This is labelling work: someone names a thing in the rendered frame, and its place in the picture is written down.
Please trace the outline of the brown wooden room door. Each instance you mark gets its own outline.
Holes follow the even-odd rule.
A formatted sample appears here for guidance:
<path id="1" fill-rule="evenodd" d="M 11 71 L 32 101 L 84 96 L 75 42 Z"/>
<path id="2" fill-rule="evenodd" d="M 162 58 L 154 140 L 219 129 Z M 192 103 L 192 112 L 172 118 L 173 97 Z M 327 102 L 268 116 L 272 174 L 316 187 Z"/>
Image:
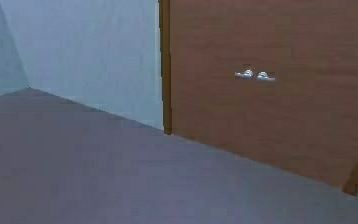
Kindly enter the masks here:
<path id="1" fill-rule="evenodd" d="M 358 0 L 158 1 L 166 133 L 358 193 Z"/>

